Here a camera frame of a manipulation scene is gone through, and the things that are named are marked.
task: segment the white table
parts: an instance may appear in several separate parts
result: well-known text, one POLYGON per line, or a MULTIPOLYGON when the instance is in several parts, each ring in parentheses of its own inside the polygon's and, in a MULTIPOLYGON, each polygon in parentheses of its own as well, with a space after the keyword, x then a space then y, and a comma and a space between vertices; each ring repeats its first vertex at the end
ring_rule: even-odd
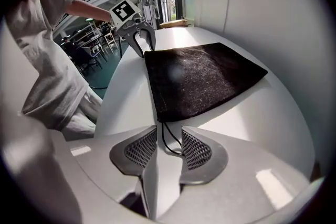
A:
MULTIPOLYGON (((201 28, 169 28, 157 30, 155 34, 156 50, 221 42, 268 70, 256 85, 227 103, 192 119, 169 123, 177 137, 181 138, 181 126, 187 125, 252 141, 309 178, 314 164, 309 129, 288 90, 265 65, 231 41, 201 28)), ((144 40, 139 40, 139 44, 143 50, 149 50, 144 40)), ((146 125, 158 126, 159 217, 179 197, 182 160, 166 153, 144 59, 128 48, 106 91, 96 136, 146 125)), ((179 148, 167 131, 165 138, 171 148, 179 148)))

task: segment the wall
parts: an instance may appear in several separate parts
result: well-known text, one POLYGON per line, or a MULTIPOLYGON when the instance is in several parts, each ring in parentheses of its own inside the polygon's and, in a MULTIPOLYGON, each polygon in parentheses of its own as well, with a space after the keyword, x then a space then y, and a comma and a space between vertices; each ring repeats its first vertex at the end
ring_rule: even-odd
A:
POLYGON ((300 107, 326 172, 336 142, 336 66, 323 0, 195 0, 195 25, 242 46, 278 76, 300 107))

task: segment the white shirt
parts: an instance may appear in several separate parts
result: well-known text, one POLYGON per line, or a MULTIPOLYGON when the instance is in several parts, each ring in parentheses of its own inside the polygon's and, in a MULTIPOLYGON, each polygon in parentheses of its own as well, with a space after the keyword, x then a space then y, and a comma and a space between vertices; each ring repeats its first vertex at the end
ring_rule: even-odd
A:
POLYGON ((6 17, 19 48, 39 72, 23 113, 42 121, 48 129, 62 130, 88 87, 69 57, 53 41, 52 30, 72 1, 28 0, 6 17))

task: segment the black cloth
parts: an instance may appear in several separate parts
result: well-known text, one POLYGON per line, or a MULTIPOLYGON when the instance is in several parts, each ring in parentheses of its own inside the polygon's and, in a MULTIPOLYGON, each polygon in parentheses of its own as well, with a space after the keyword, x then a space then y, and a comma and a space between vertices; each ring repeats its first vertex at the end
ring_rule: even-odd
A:
POLYGON ((144 56, 160 122, 202 114, 241 94, 267 74, 221 43, 146 51, 144 56))

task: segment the white cable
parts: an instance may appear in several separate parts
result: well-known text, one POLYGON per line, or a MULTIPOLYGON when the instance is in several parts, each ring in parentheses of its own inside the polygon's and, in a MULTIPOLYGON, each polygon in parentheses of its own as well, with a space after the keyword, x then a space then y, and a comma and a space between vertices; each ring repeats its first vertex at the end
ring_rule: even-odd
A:
POLYGON ((229 1, 230 0, 227 0, 227 4, 226 4, 225 20, 224 20, 224 26, 223 26, 222 34, 224 34, 224 31, 225 31, 225 26, 226 26, 226 21, 227 21, 227 13, 228 13, 228 10, 229 10, 229 1))

